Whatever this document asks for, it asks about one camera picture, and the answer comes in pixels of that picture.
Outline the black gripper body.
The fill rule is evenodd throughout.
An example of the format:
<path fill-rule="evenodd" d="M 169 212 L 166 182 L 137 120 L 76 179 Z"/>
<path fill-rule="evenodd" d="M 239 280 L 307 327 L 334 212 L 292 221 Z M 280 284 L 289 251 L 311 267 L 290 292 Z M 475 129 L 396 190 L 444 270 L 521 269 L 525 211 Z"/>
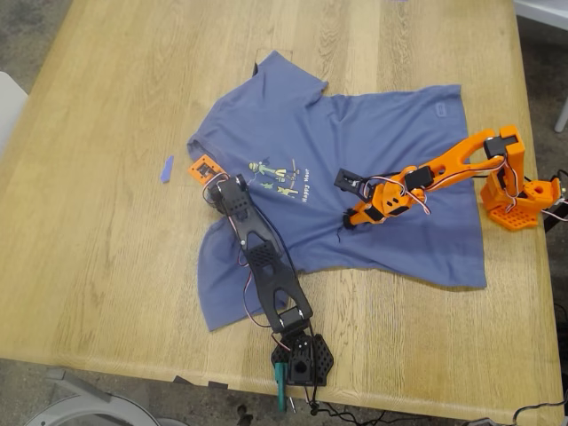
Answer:
<path fill-rule="evenodd" d="M 244 177 L 219 175 L 213 177 L 205 186 L 209 203 L 216 209 L 247 209 L 249 207 L 249 188 Z"/>

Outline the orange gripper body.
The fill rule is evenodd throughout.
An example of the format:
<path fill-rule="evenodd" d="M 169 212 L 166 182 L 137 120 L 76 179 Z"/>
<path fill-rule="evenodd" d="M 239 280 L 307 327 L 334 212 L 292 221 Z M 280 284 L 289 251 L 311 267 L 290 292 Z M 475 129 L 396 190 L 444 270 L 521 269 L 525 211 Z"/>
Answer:
<path fill-rule="evenodd" d="M 367 216 L 371 221 L 397 217 L 414 205 L 427 213 L 427 195 L 422 186 L 409 189 L 406 179 L 371 177 L 367 181 Z"/>

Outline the moving orange gripper finger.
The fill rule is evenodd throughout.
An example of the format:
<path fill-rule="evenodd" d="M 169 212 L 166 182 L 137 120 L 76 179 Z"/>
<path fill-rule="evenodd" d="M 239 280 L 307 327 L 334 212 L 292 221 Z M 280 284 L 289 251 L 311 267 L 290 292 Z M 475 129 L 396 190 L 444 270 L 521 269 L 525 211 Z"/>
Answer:
<path fill-rule="evenodd" d="M 343 213 L 343 227 L 348 230 L 354 230 L 359 225 L 372 224 L 379 225 L 384 221 L 384 215 L 378 213 L 376 217 L 370 217 L 365 212 L 355 210 L 347 210 Z"/>

